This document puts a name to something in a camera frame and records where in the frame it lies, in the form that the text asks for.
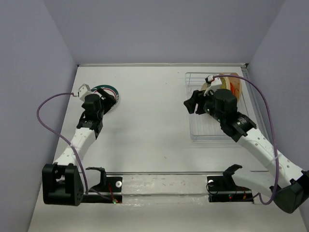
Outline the white plate green rim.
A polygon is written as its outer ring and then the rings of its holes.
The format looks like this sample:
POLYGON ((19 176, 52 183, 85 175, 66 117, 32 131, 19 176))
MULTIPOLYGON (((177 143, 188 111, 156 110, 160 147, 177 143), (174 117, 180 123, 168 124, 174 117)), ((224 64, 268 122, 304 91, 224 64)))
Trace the white plate green rim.
POLYGON ((115 108, 120 100, 118 90, 110 85, 99 85, 93 87, 91 91, 100 96, 104 107, 104 115, 115 108))

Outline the beige bird pattern plate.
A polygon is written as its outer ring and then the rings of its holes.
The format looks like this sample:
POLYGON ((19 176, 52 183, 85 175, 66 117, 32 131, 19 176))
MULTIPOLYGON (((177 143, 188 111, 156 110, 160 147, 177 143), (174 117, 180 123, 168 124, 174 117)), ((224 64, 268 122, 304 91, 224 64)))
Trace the beige bird pattern plate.
POLYGON ((237 101, 239 101, 242 95, 241 80, 235 77, 229 77, 229 81, 231 85, 231 91, 233 95, 237 98, 237 101))

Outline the small beige patterned plate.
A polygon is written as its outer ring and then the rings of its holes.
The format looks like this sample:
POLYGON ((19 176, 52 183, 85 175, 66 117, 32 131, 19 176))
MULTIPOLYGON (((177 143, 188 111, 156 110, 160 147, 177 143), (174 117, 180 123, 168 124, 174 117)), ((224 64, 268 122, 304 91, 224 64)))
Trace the small beige patterned plate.
POLYGON ((204 92, 204 95, 207 94, 210 90, 212 90, 211 83, 210 84, 204 83, 200 90, 204 92))

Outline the yellow green woven plate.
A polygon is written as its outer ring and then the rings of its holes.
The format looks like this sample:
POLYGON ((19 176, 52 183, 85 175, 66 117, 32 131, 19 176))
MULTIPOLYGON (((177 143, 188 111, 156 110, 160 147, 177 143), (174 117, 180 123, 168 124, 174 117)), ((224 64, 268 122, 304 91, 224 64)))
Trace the yellow green woven plate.
POLYGON ((222 73, 219 74, 220 75, 220 80, 222 82, 220 89, 228 89, 231 90, 231 84, 230 84, 230 80, 229 77, 227 76, 223 76, 222 73))

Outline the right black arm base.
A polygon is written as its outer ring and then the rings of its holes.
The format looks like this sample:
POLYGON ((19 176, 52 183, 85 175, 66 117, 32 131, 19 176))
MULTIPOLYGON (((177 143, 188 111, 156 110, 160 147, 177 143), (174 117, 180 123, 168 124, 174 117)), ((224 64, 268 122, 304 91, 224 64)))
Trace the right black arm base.
POLYGON ((237 186, 232 175, 242 166, 234 164, 228 167, 222 175, 207 177, 206 190, 210 203, 252 202, 253 194, 249 188, 237 186))

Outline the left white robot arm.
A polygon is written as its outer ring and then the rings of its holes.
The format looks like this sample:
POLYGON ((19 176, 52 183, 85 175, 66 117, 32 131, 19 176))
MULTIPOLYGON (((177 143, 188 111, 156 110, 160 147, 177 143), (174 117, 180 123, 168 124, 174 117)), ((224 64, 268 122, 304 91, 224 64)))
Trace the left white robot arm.
POLYGON ((42 126, 67 143, 60 157, 42 168, 42 196, 45 204, 78 206, 83 196, 89 193, 82 158, 98 138, 103 128, 103 116, 119 100, 116 90, 99 88, 92 91, 88 85, 79 88, 77 97, 83 102, 83 112, 71 140, 51 129, 37 116, 42 126))

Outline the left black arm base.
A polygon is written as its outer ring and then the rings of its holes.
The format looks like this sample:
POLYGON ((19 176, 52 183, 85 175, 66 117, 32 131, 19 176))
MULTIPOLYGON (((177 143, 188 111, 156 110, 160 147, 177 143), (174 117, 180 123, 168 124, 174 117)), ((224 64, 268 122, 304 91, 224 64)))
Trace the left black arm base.
POLYGON ((122 176, 109 175, 102 167, 87 167, 85 173, 89 192, 82 203, 122 203, 122 176))

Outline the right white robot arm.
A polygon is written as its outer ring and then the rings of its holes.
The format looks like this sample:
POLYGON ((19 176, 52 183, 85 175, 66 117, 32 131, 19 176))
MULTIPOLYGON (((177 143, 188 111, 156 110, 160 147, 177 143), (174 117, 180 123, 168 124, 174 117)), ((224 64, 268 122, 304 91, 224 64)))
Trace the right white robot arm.
POLYGON ((309 173, 276 149, 248 116, 238 112, 237 103, 230 90, 219 89, 195 90, 183 104, 190 114, 208 114, 218 121, 224 134, 249 151, 269 172, 252 174, 235 164, 225 170, 223 186, 258 191, 291 214, 309 197, 309 173))

